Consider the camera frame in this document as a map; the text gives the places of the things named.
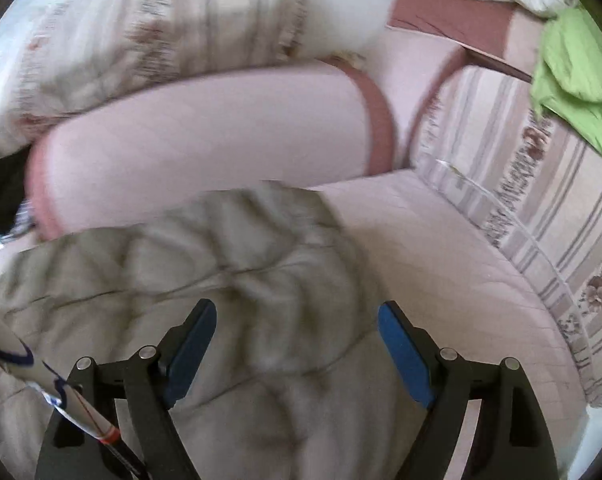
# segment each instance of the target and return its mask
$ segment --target striped upholstery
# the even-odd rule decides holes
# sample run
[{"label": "striped upholstery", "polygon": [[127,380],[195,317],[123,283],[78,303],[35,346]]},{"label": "striped upholstery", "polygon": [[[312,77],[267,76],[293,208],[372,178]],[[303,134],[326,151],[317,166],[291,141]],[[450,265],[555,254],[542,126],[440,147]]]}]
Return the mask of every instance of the striped upholstery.
[{"label": "striped upholstery", "polygon": [[207,190],[383,173],[393,154],[378,87],[314,60],[163,85],[65,121],[34,146],[26,192],[50,239],[147,221]]},{"label": "striped upholstery", "polygon": [[0,157],[121,96],[285,61],[303,0],[68,0],[0,57]]},{"label": "striped upholstery", "polygon": [[432,101],[410,162],[527,278],[602,406],[602,158],[529,85],[466,67]]}]

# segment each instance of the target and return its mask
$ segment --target sofa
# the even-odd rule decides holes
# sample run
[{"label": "sofa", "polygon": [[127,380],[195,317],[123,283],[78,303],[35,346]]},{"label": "sofa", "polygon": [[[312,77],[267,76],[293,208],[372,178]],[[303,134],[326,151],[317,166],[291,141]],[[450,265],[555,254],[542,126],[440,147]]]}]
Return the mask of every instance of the sofa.
[{"label": "sofa", "polygon": [[[388,27],[364,71],[327,60],[208,75],[72,118],[30,157],[38,236],[153,222],[261,180],[317,191],[440,347],[520,360],[564,472],[586,405],[602,406],[602,158],[532,113],[519,68],[470,50]],[[0,251],[0,272],[15,276],[37,243]],[[460,478],[478,410],[446,478]]]}]

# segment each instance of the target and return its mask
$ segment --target pink fabric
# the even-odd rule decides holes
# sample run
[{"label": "pink fabric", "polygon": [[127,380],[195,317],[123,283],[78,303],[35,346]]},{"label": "pink fabric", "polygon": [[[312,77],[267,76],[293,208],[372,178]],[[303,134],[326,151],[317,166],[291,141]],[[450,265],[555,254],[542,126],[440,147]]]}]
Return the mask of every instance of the pink fabric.
[{"label": "pink fabric", "polygon": [[386,28],[367,57],[367,73],[385,94],[396,123],[395,165],[401,167],[412,130],[441,83],[465,63],[453,40]]},{"label": "pink fabric", "polygon": [[25,179],[26,195],[30,199],[39,233],[45,240],[52,240],[63,234],[47,190],[46,164],[49,141],[50,136],[44,136],[32,147]]},{"label": "pink fabric", "polygon": [[525,9],[517,9],[508,29],[508,42],[503,53],[505,62],[531,76],[539,59],[538,51],[544,28],[543,20],[532,16]]},{"label": "pink fabric", "polygon": [[390,168],[370,163],[373,115],[360,86],[319,61],[174,83],[53,129],[28,195],[55,238],[144,221],[205,190],[347,180]]},{"label": "pink fabric", "polygon": [[376,175],[392,171],[394,160],[394,118],[379,87],[360,70],[337,58],[327,61],[345,72],[358,86],[363,99],[366,100],[369,115],[372,147],[367,163],[367,175]]}]

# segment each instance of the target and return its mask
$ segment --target blue marking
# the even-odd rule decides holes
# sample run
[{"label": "blue marking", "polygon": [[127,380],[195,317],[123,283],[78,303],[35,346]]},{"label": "blue marking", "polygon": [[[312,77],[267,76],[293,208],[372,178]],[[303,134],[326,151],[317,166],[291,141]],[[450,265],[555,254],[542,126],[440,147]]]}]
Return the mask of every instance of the blue marking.
[{"label": "blue marking", "polygon": [[54,375],[56,375],[56,379],[54,380],[54,389],[59,394],[58,399],[55,399],[52,396],[46,395],[47,402],[49,402],[50,404],[52,404],[53,406],[55,406],[57,408],[61,408],[62,410],[64,410],[65,408],[67,408],[67,394],[65,393],[65,385],[67,384],[67,382],[65,382],[65,379],[63,379],[59,374],[57,374],[54,370],[52,370],[52,368],[50,368],[49,365],[47,365],[47,363],[45,361],[41,361],[41,362],[43,363],[44,367],[46,367]]},{"label": "blue marking", "polygon": [[0,350],[0,360],[18,366],[31,367],[34,364],[34,354],[23,341],[21,341],[21,344],[25,349],[25,355],[18,355]]},{"label": "blue marking", "polygon": [[436,396],[430,388],[428,367],[399,320],[385,303],[379,307],[378,328],[410,396],[429,409]]}]

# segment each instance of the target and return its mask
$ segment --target gray blanket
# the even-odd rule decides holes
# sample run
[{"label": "gray blanket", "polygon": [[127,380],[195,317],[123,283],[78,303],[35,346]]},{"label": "gray blanket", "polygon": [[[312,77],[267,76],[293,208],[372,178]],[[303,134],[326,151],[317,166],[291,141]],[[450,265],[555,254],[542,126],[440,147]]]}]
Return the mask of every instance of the gray blanket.
[{"label": "gray blanket", "polygon": [[[376,331],[388,298],[318,193],[212,192],[43,244],[0,278],[0,315],[61,374],[158,343],[202,297],[217,332],[170,413],[204,480],[394,477],[425,413]],[[49,416],[0,373],[0,457],[17,479],[33,477]]]}]

